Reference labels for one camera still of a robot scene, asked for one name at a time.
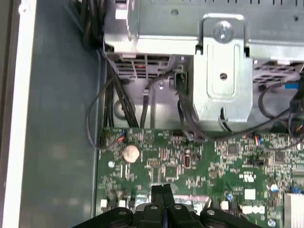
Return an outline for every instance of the microchip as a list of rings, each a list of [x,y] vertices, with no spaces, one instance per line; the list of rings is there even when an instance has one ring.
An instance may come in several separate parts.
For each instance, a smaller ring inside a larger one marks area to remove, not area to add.
[[[172,136],[174,136],[174,137],[182,137],[182,136],[184,136],[184,133],[182,132],[182,130],[173,130],[172,131]]]
[[[285,153],[280,151],[280,152],[275,152],[275,162],[284,162],[285,158]]]
[[[216,170],[211,170],[210,171],[210,178],[211,179],[216,179],[217,175],[218,175],[218,172]]]
[[[176,167],[166,167],[166,178],[176,178],[177,168]]]
[[[238,154],[238,145],[237,144],[228,145],[228,155],[234,156],[237,154]]]

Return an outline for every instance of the power cable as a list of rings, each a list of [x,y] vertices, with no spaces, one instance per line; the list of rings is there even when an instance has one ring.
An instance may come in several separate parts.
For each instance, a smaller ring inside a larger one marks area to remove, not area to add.
[[[164,79],[168,79],[170,76],[172,75],[172,71],[168,71],[167,73],[158,76],[154,79],[152,79],[148,85],[145,87],[144,89],[144,94],[143,94],[143,102],[142,102],[142,116],[141,116],[141,120],[140,120],[140,127],[144,128],[144,124],[146,121],[146,116],[147,116],[147,112],[148,112],[148,106],[149,106],[149,96],[150,96],[150,91],[152,86]]]

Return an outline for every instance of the hole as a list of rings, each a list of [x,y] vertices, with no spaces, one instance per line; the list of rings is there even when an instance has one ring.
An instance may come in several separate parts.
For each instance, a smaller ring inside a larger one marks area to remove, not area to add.
[[[179,14],[179,11],[177,9],[171,10],[171,15],[177,16]]]
[[[250,51],[249,51],[249,48],[248,48],[248,47],[245,47],[245,48],[244,48],[244,52],[245,52],[246,57],[249,57]]]
[[[226,73],[221,73],[219,75],[219,78],[222,79],[222,80],[226,80],[227,79],[227,74]]]

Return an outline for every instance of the heatsink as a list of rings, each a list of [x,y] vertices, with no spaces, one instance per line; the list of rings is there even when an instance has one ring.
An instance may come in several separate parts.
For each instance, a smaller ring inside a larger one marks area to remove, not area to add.
[[[304,228],[304,195],[284,195],[284,228]]]

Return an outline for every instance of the chip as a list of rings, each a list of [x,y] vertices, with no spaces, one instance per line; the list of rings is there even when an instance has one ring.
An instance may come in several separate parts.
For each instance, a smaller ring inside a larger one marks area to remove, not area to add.
[[[176,178],[177,176],[177,169],[176,167],[166,167],[166,178]]]
[[[228,155],[237,155],[238,154],[238,145],[237,144],[231,144],[228,145]]]
[[[275,152],[275,162],[284,162],[285,153],[283,151]]]

